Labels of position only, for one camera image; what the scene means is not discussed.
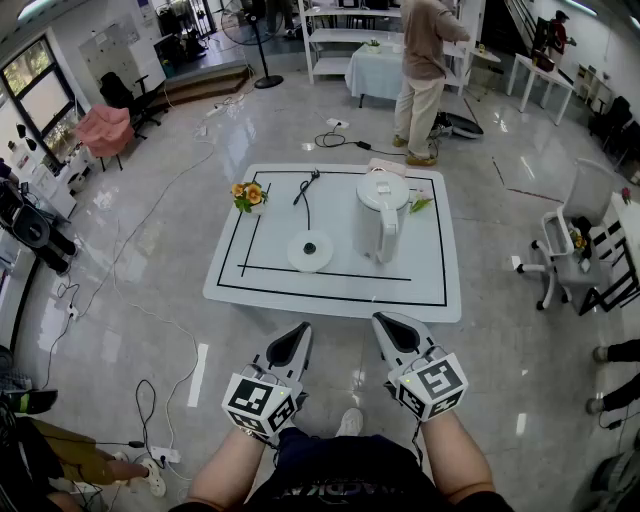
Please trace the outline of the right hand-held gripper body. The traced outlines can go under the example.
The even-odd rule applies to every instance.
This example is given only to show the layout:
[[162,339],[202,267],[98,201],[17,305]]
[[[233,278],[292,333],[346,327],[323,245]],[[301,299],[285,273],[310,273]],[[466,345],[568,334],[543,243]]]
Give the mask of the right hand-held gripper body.
[[436,345],[392,369],[384,386],[419,421],[430,421],[455,408],[469,383],[456,355]]

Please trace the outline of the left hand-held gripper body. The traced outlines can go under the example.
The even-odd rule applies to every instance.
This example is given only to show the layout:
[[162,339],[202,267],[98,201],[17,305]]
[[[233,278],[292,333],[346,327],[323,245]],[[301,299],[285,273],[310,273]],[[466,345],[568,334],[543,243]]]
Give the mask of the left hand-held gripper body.
[[240,373],[232,374],[222,408],[235,426],[250,434],[277,435],[307,398],[303,373],[288,372],[257,355]]

